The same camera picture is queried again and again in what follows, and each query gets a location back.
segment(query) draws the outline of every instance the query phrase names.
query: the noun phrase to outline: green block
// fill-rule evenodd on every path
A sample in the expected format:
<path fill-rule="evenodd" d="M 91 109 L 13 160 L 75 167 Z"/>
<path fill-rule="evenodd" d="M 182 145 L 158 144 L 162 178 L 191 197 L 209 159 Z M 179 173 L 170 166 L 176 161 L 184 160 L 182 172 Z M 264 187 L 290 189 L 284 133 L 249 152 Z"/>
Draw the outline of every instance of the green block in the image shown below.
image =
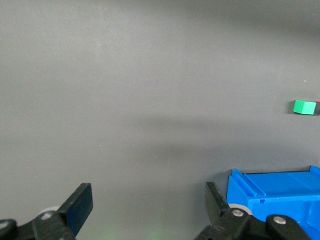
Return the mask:
<path fill-rule="evenodd" d="M 316 102 L 295 100 L 293 111 L 298 114 L 313 115 L 316 109 Z"/>

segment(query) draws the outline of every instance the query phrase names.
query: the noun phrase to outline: blue plastic container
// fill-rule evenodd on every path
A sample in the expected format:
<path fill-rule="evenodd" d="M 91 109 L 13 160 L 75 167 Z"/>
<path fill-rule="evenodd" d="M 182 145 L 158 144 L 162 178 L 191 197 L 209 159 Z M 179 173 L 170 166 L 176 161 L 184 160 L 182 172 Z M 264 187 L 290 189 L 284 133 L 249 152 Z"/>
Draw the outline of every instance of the blue plastic container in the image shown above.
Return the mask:
<path fill-rule="evenodd" d="M 271 214 L 296 220 L 313 240 L 320 240 L 320 168 L 309 171 L 241 173 L 229 176 L 226 201 L 247 206 L 266 221 Z"/>

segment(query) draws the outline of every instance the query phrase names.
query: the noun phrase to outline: gray table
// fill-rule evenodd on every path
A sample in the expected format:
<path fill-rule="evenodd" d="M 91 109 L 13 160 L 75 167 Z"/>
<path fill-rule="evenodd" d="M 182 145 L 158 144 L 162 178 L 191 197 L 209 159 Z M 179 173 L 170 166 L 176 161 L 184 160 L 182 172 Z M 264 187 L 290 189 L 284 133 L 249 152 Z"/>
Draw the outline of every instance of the gray table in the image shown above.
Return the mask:
<path fill-rule="evenodd" d="M 191 240 L 206 181 L 319 165 L 320 1 L 2 1 L 0 218 L 92 183 L 79 240 Z"/>

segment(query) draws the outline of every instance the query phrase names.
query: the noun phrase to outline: silver bolt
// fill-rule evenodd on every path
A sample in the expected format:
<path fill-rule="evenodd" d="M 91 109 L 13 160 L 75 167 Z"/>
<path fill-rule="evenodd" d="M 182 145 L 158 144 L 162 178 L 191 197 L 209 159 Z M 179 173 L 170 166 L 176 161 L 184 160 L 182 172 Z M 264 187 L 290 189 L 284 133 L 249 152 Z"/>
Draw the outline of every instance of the silver bolt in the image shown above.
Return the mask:
<path fill-rule="evenodd" d="M 235 215 L 236 217 L 242 217 L 244 215 L 244 213 L 238 209 L 233 210 L 232 214 Z"/>
<path fill-rule="evenodd" d="M 281 224 L 281 225 L 285 225 L 287 223 L 287 221 L 283 217 L 280 217 L 280 216 L 275 216 L 273 218 L 273 221 L 275 221 L 277 224 Z"/>
<path fill-rule="evenodd" d="M 47 220 L 51 218 L 52 214 L 49 212 L 46 212 L 45 214 L 42 215 L 41 220 Z"/>
<path fill-rule="evenodd" d="M 0 223 L 0 229 L 4 229 L 4 228 L 6 228 L 7 226 L 8 226 L 8 222 L 7 221 L 5 221 L 5 222 L 3 222 L 3 223 Z"/>

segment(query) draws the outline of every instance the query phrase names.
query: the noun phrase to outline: metal screw head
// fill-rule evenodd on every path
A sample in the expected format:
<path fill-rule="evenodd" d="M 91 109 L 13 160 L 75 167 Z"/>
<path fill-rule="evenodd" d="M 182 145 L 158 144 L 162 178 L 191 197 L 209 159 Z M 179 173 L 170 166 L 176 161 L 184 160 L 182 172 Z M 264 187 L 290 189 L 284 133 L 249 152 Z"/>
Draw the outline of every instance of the metal screw head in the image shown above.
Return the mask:
<path fill-rule="evenodd" d="M 242 217 L 244 215 L 244 213 L 238 209 L 233 210 L 232 214 L 235 215 L 236 217 Z"/>
<path fill-rule="evenodd" d="M 47 220 L 49 218 L 51 218 L 52 214 L 50 212 L 46 212 L 45 214 L 43 214 L 41 216 L 41 220 Z"/>
<path fill-rule="evenodd" d="M 273 218 L 273 221 L 275 221 L 277 224 L 281 224 L 281 225 L 285 225 L 287 223 L 287 221 L 283 217 L 280 217 L 280 216 L 275 216 Z"/>
<path fill-rule="evenodd" d="M 4 222 L 0 223 L 0 229 L 6 228 L 8 226 L 8 224 L 9 223 L 7 221 L 4 221 Z"/>

